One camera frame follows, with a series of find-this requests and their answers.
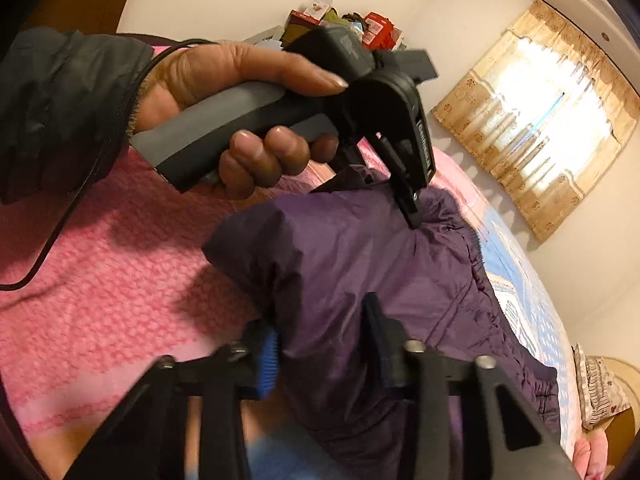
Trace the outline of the black jacket sleeve forearm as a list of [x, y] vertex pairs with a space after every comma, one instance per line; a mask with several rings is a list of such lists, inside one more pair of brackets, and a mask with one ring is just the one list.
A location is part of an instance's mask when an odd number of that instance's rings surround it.
[[118, 154], [153, 50], [134, 38], [20, 32], [1, 62], [1, 201], [77, 190]]

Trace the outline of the person's left hand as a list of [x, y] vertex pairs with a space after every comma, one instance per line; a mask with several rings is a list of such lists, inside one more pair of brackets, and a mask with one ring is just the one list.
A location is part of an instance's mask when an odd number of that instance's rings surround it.
[[[335, 96], [348, 87], [342, 77], [295, 53], [235, 42], [201, 44], [172, 52], [145, 77], [134, 112], [134, 132], [155, 128], [209, 96], [253, 80], [303, 96]], [[330, 134], [309, 144], [283, 126], [272, 128], [263, 138], [240, 130], [220, 156], [216, 192], [229, 200], [246, 200], [256, 188], [272, 188], [281, 177], [300, 174], [312, 160], [330, 162], [337, 148], [337, 137]]]

